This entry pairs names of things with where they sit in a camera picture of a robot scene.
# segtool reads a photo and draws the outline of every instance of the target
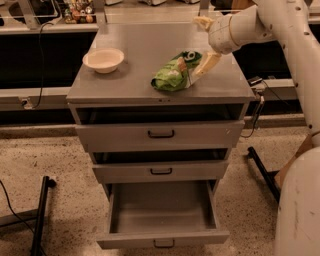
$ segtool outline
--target concrete floor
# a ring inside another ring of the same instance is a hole
[[[0,177],[16,212],[37,208],[44,175],[54,178],[43,234],[54,256],[234,256],[272,255],[277,203],[247,148],[253,146],[268,170],[281,168],[307,134],[305,126],[268,127],[241,138],[216,192],[217,215],[230,231],[224,244],[174,249],[101,250],[96,240],[106,227],[108,200],[91,169],[73,126],[0,128]],[[0,216],[10,211],[0,189]],[[23,224],[0,230],[0,255],[29,255],[32,233]]]

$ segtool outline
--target drawer cabinet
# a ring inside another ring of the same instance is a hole
[[[108,35],[98,32],[93,45],[121,49],[124,62],[110,74],[82,66],[67,96],[109,200],[99,245],[223,243],[229,232],[220,228],[215,191],[254,99],[239,66],[223,56],[190,88],[157,91],[151,79],[177,50],[211,50],[207,33],[191,23],[108,24],[101,31]]]

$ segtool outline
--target white bowl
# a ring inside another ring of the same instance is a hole
[[[123,61],[124,54],[115,48],[97,48],[90,51],[83,57],[82,62],[98,73],[110,73],[117,69]]]

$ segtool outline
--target power outlet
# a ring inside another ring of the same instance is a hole
[[[27,109],[27,110],[33,109],[33,104],[31,102],[30,97],[19,97],[19,100],[21,102],[21,106],[24,109]]]

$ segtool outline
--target green bag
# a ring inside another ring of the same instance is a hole
[[[175,56],[162,67],[151,81],[157,90],[178,91],[190,86],[189,70],[200,63],[202,55],[195,51],[185,51]]]

